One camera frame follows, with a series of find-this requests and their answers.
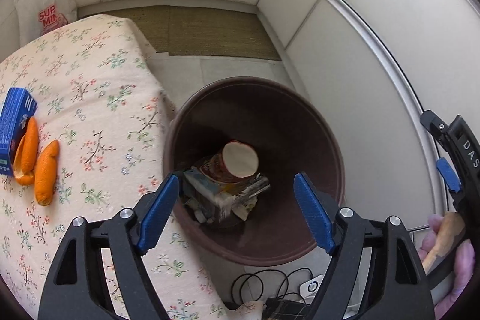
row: tablecloth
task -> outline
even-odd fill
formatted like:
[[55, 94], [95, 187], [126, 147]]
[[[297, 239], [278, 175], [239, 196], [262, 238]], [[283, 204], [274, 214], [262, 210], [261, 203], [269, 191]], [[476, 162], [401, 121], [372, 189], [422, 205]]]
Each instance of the tablecloth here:
[[[0, 64], [0, 101], [9, 87], [27, 88], [38, 102], [39, 152], [54, 139], [61, 146], [49, 206], [36, 204], [33, 186], [0, 177], [0, 273], [34, 319], [71, 220], [108, 219], [162, 181], [175, 109], [146, 65], [154, 52], [133, 22], [99, 15], [46, 34]], [[103, 254], [115, 309], [128, 317], [110, 254]], [[261, 317], [261, 302], [225, 308], [173, 215], [143, 261], [172, 319]]]

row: finger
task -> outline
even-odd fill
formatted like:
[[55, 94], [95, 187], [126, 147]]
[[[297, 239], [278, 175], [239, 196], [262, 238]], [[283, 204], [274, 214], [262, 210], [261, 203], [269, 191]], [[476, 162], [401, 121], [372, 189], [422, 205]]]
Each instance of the finger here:
[[418, 249], [418, 256], [420, 256], [420, 260], [423, 262], [427, 254], [434, 248], [435, 242], [437, 241], [437, 235], [435, 232], [429, 232], [423, 238], [421, 242], [421, 246]]
[[435, 233], [438, 233], [442, 225], [443, 217], [437, 214], [432, 214], [428, 217], [428, 225]]
[[475, 266], [475, 251], [470, 240], [465, 240], [455, 255], [455, 281], [451, 293], [435, 306], [435, 318], [440, 319], [462, 294]]

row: silver bolt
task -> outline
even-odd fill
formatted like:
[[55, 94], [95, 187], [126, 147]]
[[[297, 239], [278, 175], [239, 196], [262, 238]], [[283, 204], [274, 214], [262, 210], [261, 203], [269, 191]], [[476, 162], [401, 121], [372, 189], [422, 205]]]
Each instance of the silver bolt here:
[[122, 219], [128, 219], [133, 213], [133, 210], [125, 208], [120, 211], [120, 217], [122, 217]]
[[71, 223], [73, 226], [81, 226], [84, 221], [83, 217], [75, 217]]
[[353, 216], [353, 210], [350, 209], [350, 208], [342, 208], [340, 209], [340, 214], [343, 216], [343, 217], [352, 217]]
[[402, 223], [402, 220], [400, 220], [397, 216], [392, 216], [390, 217], [390, 222], [395, 226], [399, 226]]

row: floor mat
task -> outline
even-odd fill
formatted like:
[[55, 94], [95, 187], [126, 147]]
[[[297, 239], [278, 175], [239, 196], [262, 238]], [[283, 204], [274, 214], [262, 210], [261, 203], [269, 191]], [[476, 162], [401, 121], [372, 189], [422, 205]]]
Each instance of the floor mat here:
[[136, 7], [107, 14], [135, 22], [157, 52], [280, 60], [255, 14], [170, 6]]

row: plastic bag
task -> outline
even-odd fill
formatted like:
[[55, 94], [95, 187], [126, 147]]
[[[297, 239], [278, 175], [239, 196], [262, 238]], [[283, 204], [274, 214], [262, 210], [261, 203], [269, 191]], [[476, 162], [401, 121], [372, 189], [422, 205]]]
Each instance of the plastic bag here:
[[75, 0], [14, 0], [20, 26], [20, 45], [77, 20]]

